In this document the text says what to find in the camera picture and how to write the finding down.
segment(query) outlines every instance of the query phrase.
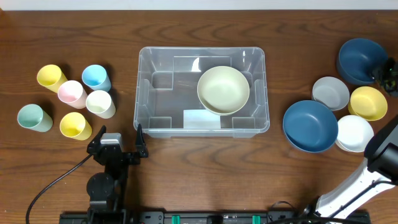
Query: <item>wood grain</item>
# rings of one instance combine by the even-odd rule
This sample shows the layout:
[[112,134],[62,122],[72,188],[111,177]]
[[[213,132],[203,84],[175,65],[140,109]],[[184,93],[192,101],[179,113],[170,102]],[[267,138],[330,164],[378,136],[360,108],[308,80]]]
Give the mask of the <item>wood grain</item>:
[[[131,150],[138,54],[145,46],[258,46],[266,53],[271,128],[252,139],[147,138],[150,158],[131,169],[127,205],[168,211],[265,210],[275,201],[297,207],[335,188],[354,171],[360,154],[336,146],[321,154],[293,149],[282,133],[285,110],[310,99],[312,85],[338,77],[341,45],[365,37],[398,57],[396,11],[79,11],[3,12],[0,16],[0,223],[23,223],[31,200],[86,156],[88,141],[62,136],[61,118],[79,111],[99,131],[122,133]],[[40,67],[61,66],[69,80],[104,65],[117,112],[109,119],[74,110],[37,84]],[[382,128],[398,109],[388,97]],[[17,112],[37,103],[54,120],[47,133],[18,126]],[[337,111],[337,118],[348,114]],[[31,223],[58,223],[63,211],[85,211],[86,182],[103,168],[93,160],[51,188],[36,203]],[[398,190],[372,199],[374,223],[397,223]]]

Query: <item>gray plastic container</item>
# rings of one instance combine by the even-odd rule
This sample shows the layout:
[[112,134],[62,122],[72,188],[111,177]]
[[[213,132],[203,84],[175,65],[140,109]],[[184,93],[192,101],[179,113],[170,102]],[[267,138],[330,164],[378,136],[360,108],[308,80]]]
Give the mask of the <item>gray plastic container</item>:
[[[197,95],[199,78],[215,66],[246,77],[250,96],[238,112],[221,116],[221,129],[183,127],[184,110],[205,110]],[[139,53],[134,127],[153,138],[231,136],[251,138],[269,129],[266,62],[258,47],[144,47]]]

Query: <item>pink cup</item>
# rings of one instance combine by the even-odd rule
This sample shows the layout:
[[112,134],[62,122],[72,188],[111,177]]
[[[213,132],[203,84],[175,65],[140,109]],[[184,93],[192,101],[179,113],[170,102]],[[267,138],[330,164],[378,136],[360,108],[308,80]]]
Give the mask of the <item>pink cup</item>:
[[87,93],[78,81],[70,80],[60,86],[58,98],[76,109],[82,109],[86,106]]

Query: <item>white wall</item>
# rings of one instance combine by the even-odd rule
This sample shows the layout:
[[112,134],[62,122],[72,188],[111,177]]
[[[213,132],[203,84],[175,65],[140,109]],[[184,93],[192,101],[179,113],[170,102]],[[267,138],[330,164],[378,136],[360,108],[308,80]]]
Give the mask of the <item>white wall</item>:
[[398,0],[0,0],[3,10],[398,9]]

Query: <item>white paper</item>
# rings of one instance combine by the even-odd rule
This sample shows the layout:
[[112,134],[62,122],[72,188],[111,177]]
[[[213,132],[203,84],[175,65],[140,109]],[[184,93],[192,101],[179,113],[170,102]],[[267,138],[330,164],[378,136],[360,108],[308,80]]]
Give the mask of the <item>white paper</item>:
[[221,129],[220,116],[208,110],[184,110],[185,129]]

